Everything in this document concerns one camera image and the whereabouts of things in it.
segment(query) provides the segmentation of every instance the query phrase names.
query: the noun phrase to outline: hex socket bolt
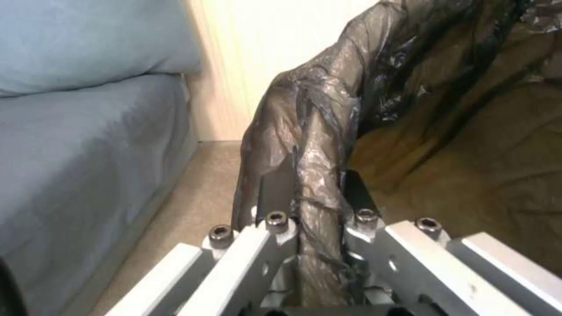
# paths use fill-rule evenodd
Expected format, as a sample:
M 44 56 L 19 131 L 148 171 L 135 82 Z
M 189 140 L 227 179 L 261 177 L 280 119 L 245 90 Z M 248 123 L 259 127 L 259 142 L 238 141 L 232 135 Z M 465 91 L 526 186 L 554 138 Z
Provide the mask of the hex socket bolt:
M 270 212 L 265 217 L 265 228 L 272 234 L 282 234 L 289 228 L 287 214 L 282 211 Z
M 355 212 L 355 221 L 358 227 L 376 229 L 379 214 L 372 209 L 360 209 Z
M 226 249 L 234 241 L 234 233 L 228 225 L 217 225 L 209 231 L 209 243 L 215 249 Z
M 433 240 L 439 239 L 439 235 L 443 230 L 441 223 L 429 217 L 422 217 L 415 221 L 416 227 L 424 232 L 429 238 Z

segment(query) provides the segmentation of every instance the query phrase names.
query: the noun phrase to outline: plastic bag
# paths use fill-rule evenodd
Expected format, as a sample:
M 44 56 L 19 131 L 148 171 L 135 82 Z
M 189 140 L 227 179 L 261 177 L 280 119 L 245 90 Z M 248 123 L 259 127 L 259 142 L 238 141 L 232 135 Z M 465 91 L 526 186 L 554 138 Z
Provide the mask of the plastic bag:
M 375 198 L 391 196 L 490 100 L 519 85 L 556 86 L 559 8 L 555 1 L 380 1 L 351 20 L 333 46 L 273 80 L 242 142 L 232 225 L 252 222 L 263 176 L 290 161 L 303 306 L 353 304 L 341 227 L 353 214 L 342 192 L 357 136 L 365 135 L 354 161 L 372 165 L 367 178 L 384 174 L 400 155 L 409 159 L 384 174 L 389 182 L 368 181 Z M 398 212 L 389 201 L 375 200 Z

